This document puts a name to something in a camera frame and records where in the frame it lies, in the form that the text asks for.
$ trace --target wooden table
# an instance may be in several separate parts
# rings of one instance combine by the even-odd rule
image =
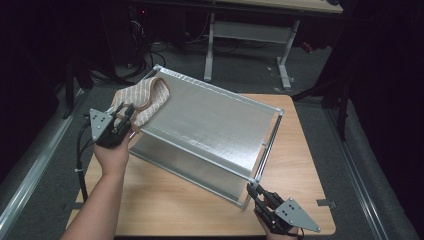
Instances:
[[[293,101],[285,95],[246,94],[247,97],[284,109],[284,115],[265,167],[261,185],[283,199],[294,197],[331,235],[335,224],[325,199]],[[101,168],[93,159],[86,183],[90,193]],[[81,194],[77,202],[82,202]],[[118,236],[258,236],[264,230],[253,213],[254,202],[242,210],[229,201],[172,173],[130,155],[125,176]],[[74,210],[69,223],[77,214]],[[306,235],[317,234],[305,230]]]

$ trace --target metal tray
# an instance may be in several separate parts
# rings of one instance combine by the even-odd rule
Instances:
[[[161,66],[168,101],[142,128],[130,153],[244,208],[259,182],[283,110]]]

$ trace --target human hand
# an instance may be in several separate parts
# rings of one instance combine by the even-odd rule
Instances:
[[[272,233],[271,230],[269,230],[268,226],[265,224],[265,222],[262,220],[262,218],[259,217],[256,210],[253,210],[253,211],[255,212],[255,215],[258,218],[258,221],[261,224],[262,228],[265,230],[267,240],[295,240],[297,239],[297,237]],[[298,234],[298,231],[299,231],[298,227],[293,227],[292,229],[290,229],[289,233]]]
[[[108,149],[94,145],[94,155],[102,167],[103,175],[124,175],[128,163],[128,143],[130,133],[127,133],[121,145]]]

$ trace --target towel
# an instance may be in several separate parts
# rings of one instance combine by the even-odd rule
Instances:
[[[133,104],[134,114],[131,117],[131,129],[139,133],[149,119],[159,110],[169,98],[169,87],[160,77],[141,80],[138,84],[121,89],[115,93],[113,111],[124,103],[124,107],[117,112],[115,126],[119,124],[128,106]]]

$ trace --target desk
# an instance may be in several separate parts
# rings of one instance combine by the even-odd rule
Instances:
[[[327,1],[320,0],[214,0],[216,2],[228,2],[235,4],[245,4],[258,7],[275,7],[301,11],[314,11],[321,13],[342,13],[340,5],[333,6]],[[235,38],[243,40],[254,40],[284,44],[281,57],[277,57],[277,65],[280,73],[281,82],[285,90],[291,89],[290,77],[287,74],[285,66],[300,20],[296,19],[291,28],[289,27],[271,27],[243,23],[231,23],[226,21],[215,21],[215,14],[210,17],[208,52],[206,55],[204,80],[212,80],[213,66],[213,40],[214,37]]]
[[[335,225],[325,199],[293,101],[285,95],[246,94],[247,97],[284,109],[261,185],[283,199],[294,197],[318,223],[321,235],[331,235]],[[96,159],[86,174],[88,192],[101,176]],[[77,202],[82,202],[81,194]],[[125,176],[119,236],[258,236],[264,231],[253,213],[148,162],[130,156]],[[72,211],[68,224],[77,214]],[[305,231],[307,235],[316,234]]]

